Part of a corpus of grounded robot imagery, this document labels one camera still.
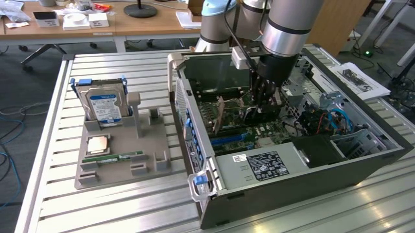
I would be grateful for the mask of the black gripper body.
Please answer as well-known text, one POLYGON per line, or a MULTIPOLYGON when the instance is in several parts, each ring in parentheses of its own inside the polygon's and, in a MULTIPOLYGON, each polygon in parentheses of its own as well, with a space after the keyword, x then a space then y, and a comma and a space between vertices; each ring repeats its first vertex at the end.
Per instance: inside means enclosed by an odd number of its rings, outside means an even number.
POLYGON ((298 59, 299 54, 290 57, 278 55, 261 56, 257 73, 275 84, 283 84, 290 78, 298 59))

